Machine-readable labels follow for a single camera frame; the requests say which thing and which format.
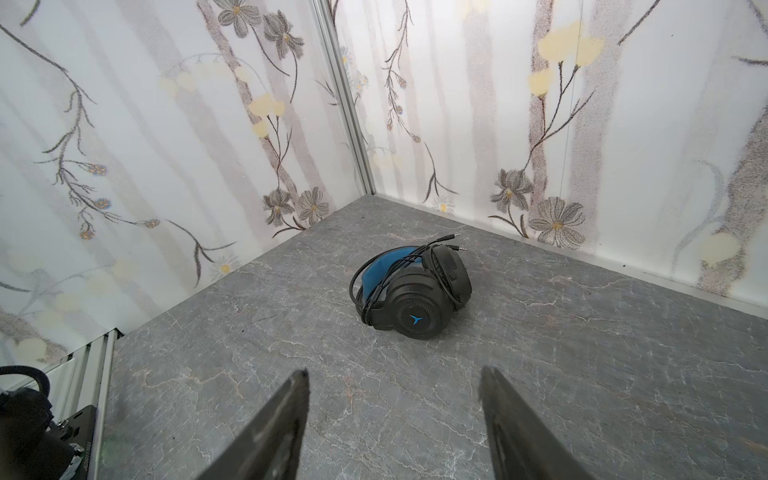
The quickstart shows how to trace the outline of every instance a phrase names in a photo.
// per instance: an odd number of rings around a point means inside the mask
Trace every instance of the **floral wallpaper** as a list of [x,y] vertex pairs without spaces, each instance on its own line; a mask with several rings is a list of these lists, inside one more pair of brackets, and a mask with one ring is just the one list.
[[0,52],[2,364],[129,332],[362,194],[304,0],[10,0]]
[[329,7],[378,192],[768,306],[768,3]]

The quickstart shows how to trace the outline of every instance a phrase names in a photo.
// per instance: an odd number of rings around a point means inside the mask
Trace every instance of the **headphones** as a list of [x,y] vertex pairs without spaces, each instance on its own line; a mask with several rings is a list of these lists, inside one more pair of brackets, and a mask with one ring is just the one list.
[[[451,313],[464,308],[472,295],[467,269],[456,253],[466,249],[435,245],[455,237],[393,248],[365,262],[349,282],[349,298],[362,322],[413,339],[429,339],[443,331]],[[355,294],[361,273],[362,286]]]

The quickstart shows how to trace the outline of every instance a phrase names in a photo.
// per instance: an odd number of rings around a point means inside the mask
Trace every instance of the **black cable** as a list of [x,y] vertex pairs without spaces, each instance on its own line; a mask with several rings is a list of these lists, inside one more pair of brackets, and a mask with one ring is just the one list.
[[51,382],[48,380],[48,376],[34,367],[24,365],[0,366],[0,375],[26,375],[32,377],[38,383],[40,393],[45,395],[46,398],[51,393]]
[[396,248],[391,248],[391,249],[387,250],[386,252],[381,252],[381,253],[379,253],[378,255],[376,255],[375,257],[372,257],[372,258],[370,258],[370,259],[369,259],[367,262],[365,262],[365,263],[364,263],[364,264],[363,264],[363,265],[362,265],[362,266],[361,266],[359,269],[357,269],[357,271],[355,272],[355,274],[352,276],[352,281],[351,281],[351,282],[349,282],[349,298],[351,298],[351,299],[352,299],[352,301],[355,303],[355,305],[357,305],[357,306],[362,306],[362,302],[361,302],[361,301],[359,301],[359,300],[357,300],[357,298],[355,297],[355,281],[357,280],[357,277],[358,277],[358,276],[360,276],[360,274],[361,274],[361,273],[362,273],[362,272],[363,272],[363,271],[364,271],[366,268],[368,268],[368,266],[369,266],[371,263],[373,263],[373,262],[377,261],[379,258],[381,258],[382,256],[386,255],[387,253],[389,253],[389,252],[394,252],[395,250],[400,250],[401,248],[418,248],[418,247],[417,247],[416,245],[406,245],[405,247],[396,247]]

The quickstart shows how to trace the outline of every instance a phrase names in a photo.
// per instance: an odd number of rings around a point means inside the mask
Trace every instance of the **gray flower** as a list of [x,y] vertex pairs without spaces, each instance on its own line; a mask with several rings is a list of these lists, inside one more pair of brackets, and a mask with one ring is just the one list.
[[219,23],[227,27],[235,24],[235,33],[240,38],[248,35],[248,25],[261,25],[259,9],[253,5],[243,5],[246,0],[214,0],[216,5],[223,8],[219,14]]
[[288,203],[289,201],[290,194],[279,188],[269,196],[264,195],[264,210],[272,210],[270,217],[266,219],[267,225],[275,227],[283,225],[283,214],[292,214],[295,211]]
[[293,25],[286,20],[286,16],[280,10],[277,13],[264,15],[264,24],[264,37],[275,42],[278,58],[285,58],[289,50],[293,52],[296,58],[301,58],[304,55],[304,50],[301,48],[304,45],[304,40],[290,34]]
[[528,201],[523,194],[531,193],[533,184],[522,170],[507,172],[502,168],[502,171],[498,172],[498,180],[494,185],[502,189],[496,195],[491,195],[491,202],[496,204],[499,211],[507,211],[509,204],[521,210],[528,209]]
[[538,241],[547,245],[557,245],[576,250],[586,240],[584,235],[570,227],[576,227],[584,222],[581,204],[568,204],[558,197],[549,197],[538,204],[538,214],[541,218],[528,221],[530,228],[540,230]]
[[310,192],[307,190],[299,197],[299,207],[303,209],[299,218],[301,220],[310,219],[310,225],[321,221],[328,214],[328,203],[320,201],[323,199],[323,192],[318,187],[314,187]]

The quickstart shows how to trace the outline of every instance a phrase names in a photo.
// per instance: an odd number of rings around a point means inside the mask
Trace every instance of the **blue ear pad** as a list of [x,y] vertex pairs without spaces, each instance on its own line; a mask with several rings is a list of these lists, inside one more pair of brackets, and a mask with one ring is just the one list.
[[[389,270],[394,262],[401,260],[405,256],[413,253],[413,250],[416,250],[416,248],[399,248],[397,250],[385,253],[375,262],[371,263],[370,266],[366,269],[365,273],[362,274],[363,299],[368,300],[368,297],[371,295],[371,293],[373,293],[373,289],[376,288],[376,285],[378,285],[379,282],[384,280],[384,276],[386,275],[387,270]],[[421,263],[421,261],[422,259],[418,258],[414,263]]]

